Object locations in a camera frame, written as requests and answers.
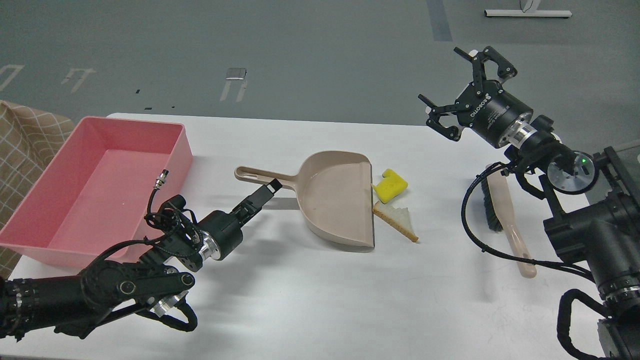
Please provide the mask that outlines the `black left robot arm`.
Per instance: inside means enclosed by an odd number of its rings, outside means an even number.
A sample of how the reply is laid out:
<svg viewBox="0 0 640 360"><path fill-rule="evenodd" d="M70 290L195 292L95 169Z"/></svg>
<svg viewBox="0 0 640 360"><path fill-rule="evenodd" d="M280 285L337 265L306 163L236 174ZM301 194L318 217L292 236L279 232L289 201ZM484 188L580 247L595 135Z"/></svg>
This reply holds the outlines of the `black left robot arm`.
<svg viewBox="0 0 640 360"><path fill-rule="evenodd" d="M221 261L243 241L243 226L284 185L270 178L230 212L214 210L197 219L180 194L153 211L155 195L169 171L157 177L144 220L162 235L110 246L71 276L1 280L1 337L53 328L85 339L96 328L137 315L182 332L198 318L186 301L194 272L208 259Z"/></svg>

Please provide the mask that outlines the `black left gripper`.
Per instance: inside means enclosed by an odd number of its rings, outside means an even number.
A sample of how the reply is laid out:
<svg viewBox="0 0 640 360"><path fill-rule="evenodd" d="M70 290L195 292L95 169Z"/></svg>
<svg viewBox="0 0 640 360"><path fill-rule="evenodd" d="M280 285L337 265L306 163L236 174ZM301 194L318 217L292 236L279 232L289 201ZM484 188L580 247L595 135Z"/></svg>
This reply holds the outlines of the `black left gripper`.
<svg viewBox="0 0 640 360"><path fill-rule="evenodd" d="M217 249L212 256L214 260L223 260L242 243L242 227L253 219L280 189L282 183L278 178L274 178L266 186L260 186L249 194L231 212L214 210L201 219L201 230L211 237Z"/></svg>

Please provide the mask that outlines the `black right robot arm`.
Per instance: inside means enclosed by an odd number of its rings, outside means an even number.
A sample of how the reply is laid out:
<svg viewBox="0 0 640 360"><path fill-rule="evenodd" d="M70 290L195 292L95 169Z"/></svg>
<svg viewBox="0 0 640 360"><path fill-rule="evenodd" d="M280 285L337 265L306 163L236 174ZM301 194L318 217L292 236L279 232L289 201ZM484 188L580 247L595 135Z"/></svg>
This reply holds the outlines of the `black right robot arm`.
<svg viewBox="0 0 640 360"><path fill-rule="evenodd" d="M450 141L470 129L496 149L505 148L507 163L494 162L476 175L461 204L461 223L483 253L500 259L567 272L591 281L599 300L579 289L567 290L558 303L557 339L578 360L594 360L570 337L573 302L598 313L598 339L606 360L639 358L639 186L613 146L589 154L573 150L554 134L553 121L533 116L533 109L505 91L504 82L518 71L493 47L454 51L471 64L471 82L452 104L436 105L424 95L426 126ZM543 221L558 261L525 256L523 242L509 231L513 254L479 240L467 223L467 203L482 187L491 230L508 227L511 214L493 175L514 175L523 191L547 202L551 217Z"/></svg>

